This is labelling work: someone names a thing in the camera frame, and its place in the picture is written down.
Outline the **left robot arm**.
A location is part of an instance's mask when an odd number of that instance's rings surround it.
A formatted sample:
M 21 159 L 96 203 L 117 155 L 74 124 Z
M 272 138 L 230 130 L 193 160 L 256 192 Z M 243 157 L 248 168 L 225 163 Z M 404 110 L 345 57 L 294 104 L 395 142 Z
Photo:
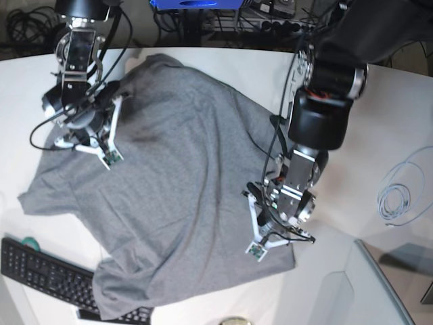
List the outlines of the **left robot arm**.
M 268 152 L 260 180 L 247 185 L 249 255 L 262 261 L 273 248 L 315 241 L 302 228 L 315 209 L 311 188 L 343 144 L 369 65 L 431 36 L 431 1 L 338 1 L 301 36 L 283 89 L 289 114 L 270 118 L 280 153 Z

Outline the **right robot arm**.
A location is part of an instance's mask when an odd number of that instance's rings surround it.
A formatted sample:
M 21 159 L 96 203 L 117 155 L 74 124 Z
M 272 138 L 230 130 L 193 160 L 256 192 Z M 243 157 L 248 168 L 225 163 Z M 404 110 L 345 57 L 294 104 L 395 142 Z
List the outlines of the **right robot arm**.
M 109 169 L 123 159 L 115 137 L 126 94 L 119 81 L 107 80 L 103 59 L 127 15 L 120 1 L 56 1 L 54 12 L 66 21 L 53 50 L 57 83 L 43 95 L 45 120 L 32 132 L 53 122 L 66 133 L 38 150 L 92 154 Z

